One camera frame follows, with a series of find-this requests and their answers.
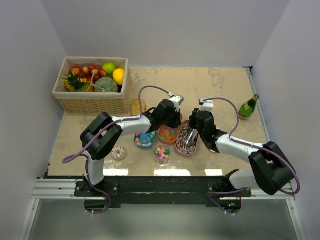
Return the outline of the sprinkled donut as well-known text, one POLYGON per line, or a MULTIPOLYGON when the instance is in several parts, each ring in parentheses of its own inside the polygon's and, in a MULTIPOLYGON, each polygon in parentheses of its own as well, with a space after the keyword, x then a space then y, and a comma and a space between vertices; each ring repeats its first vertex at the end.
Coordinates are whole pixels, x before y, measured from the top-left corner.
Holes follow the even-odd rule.
POLYGON ((126 157, 127 151, 123 146, 114 146, 111 151, 111 157, 116 161, 121 161, 126 157))

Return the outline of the yellow lemon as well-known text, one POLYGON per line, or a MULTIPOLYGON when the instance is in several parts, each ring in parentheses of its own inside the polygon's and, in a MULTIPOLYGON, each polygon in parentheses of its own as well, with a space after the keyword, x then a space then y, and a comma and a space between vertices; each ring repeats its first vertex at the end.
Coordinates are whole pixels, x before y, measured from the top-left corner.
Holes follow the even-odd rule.
POLYGON ((125 78, 125 69, 124 68, 117 68, 113 72, 112 78, 117 85, 122 86, 123 82, 124 82, 124 78, 125 78))

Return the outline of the silver metal scoop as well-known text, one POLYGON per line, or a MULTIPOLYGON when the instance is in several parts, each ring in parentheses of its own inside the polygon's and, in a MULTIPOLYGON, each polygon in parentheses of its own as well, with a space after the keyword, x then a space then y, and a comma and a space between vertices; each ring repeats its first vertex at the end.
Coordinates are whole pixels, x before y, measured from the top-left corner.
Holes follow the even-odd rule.
POLYGON ((191 146, 193 144, 194 139, 198 135, 198 131, 193 128, 189 128, 187 130, 186 136, 184 138, 184 142, 187 146, 191 146))

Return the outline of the green lime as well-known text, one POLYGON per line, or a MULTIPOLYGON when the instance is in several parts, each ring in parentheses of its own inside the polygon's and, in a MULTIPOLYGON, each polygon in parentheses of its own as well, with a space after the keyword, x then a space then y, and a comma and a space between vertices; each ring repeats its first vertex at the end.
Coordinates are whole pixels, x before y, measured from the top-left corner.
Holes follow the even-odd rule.
POLYGON ((112 75, 117 67, 113 62, 107 62, 102 66, 102 69, 106 72, 107 75, 112 75))

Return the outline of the wicker basket with liner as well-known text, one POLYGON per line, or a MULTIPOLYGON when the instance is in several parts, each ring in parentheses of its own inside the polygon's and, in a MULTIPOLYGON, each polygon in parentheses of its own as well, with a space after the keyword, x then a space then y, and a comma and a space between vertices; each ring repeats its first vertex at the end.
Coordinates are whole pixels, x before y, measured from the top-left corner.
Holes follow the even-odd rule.
POLYGON ((131 90, 131 74, 128 58, 118 57, 65 57, 52 94, 68 113, 93 114, 107 112, 124 115, 129 112, 129 96, 131 90), (70 74, 71 67, 97 66, 114 63, 116 68, 124 69, 123 85, 118 85, 118 92, 95 92, 93 79, 85 82, 83 92, 71 92, 64 85, 63 78, 70 74))

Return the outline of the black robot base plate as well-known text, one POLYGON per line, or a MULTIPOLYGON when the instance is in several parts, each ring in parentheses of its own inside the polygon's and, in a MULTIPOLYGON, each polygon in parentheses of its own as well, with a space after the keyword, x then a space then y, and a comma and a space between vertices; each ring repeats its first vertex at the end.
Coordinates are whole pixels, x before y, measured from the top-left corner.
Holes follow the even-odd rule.
POLYGON ((204 205, 237 213, 250 189, 235 190, 223 176, 109 176, 92 188, 86 179, 76 183, 74 195, 84 198, 88 211, 122 205, 204 205))

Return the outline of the small pineapple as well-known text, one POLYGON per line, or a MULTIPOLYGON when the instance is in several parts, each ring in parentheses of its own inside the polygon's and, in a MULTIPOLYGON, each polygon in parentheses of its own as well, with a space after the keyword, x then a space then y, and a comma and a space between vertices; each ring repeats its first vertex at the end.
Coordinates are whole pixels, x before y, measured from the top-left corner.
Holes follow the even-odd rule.
POLYGON ((64 86, 70 92, 83 92, 86 89, 87 83, 81 81, 72 72, 69 75, 65 75, 62 79, 64 80, 64 86))

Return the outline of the green pumpkin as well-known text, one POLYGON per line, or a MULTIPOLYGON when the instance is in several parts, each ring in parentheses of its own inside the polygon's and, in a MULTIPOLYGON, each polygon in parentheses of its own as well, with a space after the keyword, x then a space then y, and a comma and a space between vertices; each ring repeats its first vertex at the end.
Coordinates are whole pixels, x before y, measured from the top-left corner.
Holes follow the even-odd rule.
POLYGON ((102 77, 94 84, 94 91, 96 93, 117 93, 118 85, 109 77, 102 77))

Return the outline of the blue tray of star candies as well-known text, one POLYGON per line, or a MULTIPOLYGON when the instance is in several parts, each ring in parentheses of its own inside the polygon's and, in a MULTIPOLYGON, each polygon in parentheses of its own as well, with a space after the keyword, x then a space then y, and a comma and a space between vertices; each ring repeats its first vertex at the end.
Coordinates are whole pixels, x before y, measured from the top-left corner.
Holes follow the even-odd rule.
POLYGON ((156 131, 150 133, 136 133, 134 135, 134 143, 137 148, 148 150, 151 149, 155 143, 156 131))

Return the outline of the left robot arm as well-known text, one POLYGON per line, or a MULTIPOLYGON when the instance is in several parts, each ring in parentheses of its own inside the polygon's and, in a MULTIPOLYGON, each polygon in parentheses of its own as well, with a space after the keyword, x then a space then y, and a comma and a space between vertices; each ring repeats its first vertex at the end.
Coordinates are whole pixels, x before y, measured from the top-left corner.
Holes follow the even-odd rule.
POLYGON ((99 196, 104 190, 103 169, 107 157, 118 139, 136 133, 152 133, 162 125, 172 129, 181 125, 180 105, 184 97, 175 95, 162 100, 153 112, 145 112, 141 117, 112 117, 103 112, 82 132, 82 147, 89 154, 86 167, 86 191, 99 196))

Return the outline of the clear glass jar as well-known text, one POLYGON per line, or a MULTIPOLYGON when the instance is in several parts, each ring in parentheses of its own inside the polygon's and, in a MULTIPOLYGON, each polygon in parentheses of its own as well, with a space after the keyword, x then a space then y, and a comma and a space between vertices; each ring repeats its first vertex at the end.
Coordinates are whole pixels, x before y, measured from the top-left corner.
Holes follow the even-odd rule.
POLYGON ((153 151, 155 161, 160 165, 165 165, 169 162, 171 156, 170 147, 166 144, 158 144, 153 151))

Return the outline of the green glass bottle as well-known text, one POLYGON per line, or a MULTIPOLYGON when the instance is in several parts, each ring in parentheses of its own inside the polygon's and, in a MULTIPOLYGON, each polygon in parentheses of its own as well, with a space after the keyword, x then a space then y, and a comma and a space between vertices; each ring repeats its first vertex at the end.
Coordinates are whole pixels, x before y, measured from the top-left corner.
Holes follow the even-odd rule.
POLYGON ((249 119, 253 115, 259 99, 260 96, 255 94, 250 100, 245 102, 238 110, 239 118, 242 120, 249 119))

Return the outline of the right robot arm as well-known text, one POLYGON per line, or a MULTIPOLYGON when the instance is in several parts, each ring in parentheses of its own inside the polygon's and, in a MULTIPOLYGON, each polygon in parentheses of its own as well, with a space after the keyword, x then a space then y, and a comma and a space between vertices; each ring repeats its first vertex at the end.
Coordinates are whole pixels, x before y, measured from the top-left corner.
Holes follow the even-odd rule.
POLYGON ((235 170, 227 175, 223 192, 230 197, 241 189, 259 187, 274 195, 297 177, 296 171, 280 147, 272 141, 265 144, 250 143, 219 130, 213 114, 195 108, 189 117, 190 127, 197 131, 205 147, 215 153, 231 155, 250 164, 250 171, 235 170))

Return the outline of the pink tray of lollipops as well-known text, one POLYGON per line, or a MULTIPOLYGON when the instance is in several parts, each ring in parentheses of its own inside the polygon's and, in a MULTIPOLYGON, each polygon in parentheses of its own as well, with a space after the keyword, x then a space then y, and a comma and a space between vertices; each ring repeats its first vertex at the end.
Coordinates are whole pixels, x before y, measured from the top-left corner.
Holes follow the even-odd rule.
POLYGON ((189 130, 189 125, 190 125, 189 120, 185 120, 182 122, 182 125, 180 127, 180 131, 179 131, 176 143, 175 143, 176 152, 179 155, 184 156, 184 157, 193 156, 197 150, 197 144, 198 144, 198 137, 199 137, 198 134, 194 138, 191 145, 187 145, 185 143, 185 138, 186 138, 188 130, 189 130))

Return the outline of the orange tray of gummy stars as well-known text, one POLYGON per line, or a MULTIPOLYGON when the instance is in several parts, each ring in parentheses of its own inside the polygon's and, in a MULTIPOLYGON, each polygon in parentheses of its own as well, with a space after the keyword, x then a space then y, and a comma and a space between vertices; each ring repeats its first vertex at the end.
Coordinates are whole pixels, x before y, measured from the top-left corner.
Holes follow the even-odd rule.
POLYGON ((158 130, 159 141, 163 144, 174 145, 178 139, 181 126, 178 128, 170 128, 166 125, 162 125, 158 130))

